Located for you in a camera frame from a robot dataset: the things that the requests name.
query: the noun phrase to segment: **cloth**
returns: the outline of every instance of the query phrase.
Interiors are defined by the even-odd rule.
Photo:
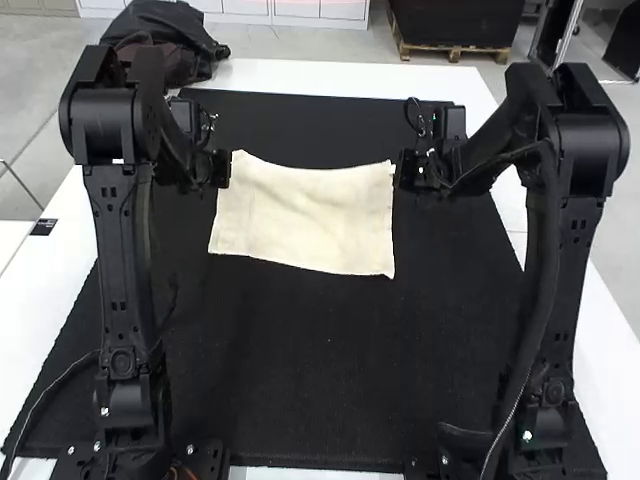
[[[204,13],[186,2],[133,0],[100,38],[125,66],[141,46],[159,46],[164,55],[165,86],[179,88],[208,80],[214,64],[231,55],[204,28]]]
[[[218,192],[209,253],[393,278],[391,162],[288,168],[239,150]]]

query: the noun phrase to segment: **wooden pallet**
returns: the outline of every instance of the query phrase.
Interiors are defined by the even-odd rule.
[[[391,33],[393,39],[398,47],[398,53],[400,54],[400,60],[408,62],[411,60],[411,52],[447,52],[449,55],[449,62],[458,63],[460,61],[460,55],[462,52],[478,52],[478,53],[491,53],[494,55],[496,63],[499,65],[506,65],[509,61],[509,54],[511,48],[490,48],[490,47],[476,47],[474,45],[414,45],[406,43],[400,29],[398,28],[398,22],[396,17],[391,11],[390,7],[387,7],[387,17],[391,24]]]

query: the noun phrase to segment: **white cabinet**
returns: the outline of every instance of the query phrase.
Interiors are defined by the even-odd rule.
[[[269,0],[222,0],[222,13],[269,15]]]
[[[18,0],[0,0],[10,3]],[[63,0],[20,0],[60,2]],[[83,18],[114,18],[132,0],[72,0]],[[366,30],[370,0],[183,0],[205,22]]]
[[[287,17],[320,17],[320,0],[274,0],[273,14]]]
[[[205,13],[222,13],[222,0],[187,0],[189,5]]]
[[[80,0],[83,8],[124,8],[124,0]]]
[[[364,20],[365,0],[320,0],[320,17],[341,20]]]

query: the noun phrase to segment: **black bag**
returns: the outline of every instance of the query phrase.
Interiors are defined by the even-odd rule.
[[[204,14],[185,2],[134,0],[100,39],[115,48],[127,66],[141,45],[158,45],[165,57],[165,87],[178,88],[211,78],[213,63],[231,54],[209,36]]]

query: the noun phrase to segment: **sticker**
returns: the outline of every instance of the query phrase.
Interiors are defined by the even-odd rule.
[[[58,223],[57,218],[41,218],[36,222],[36,226],[31,230],[31,235],[46,237],[51,233],[53,227]]]

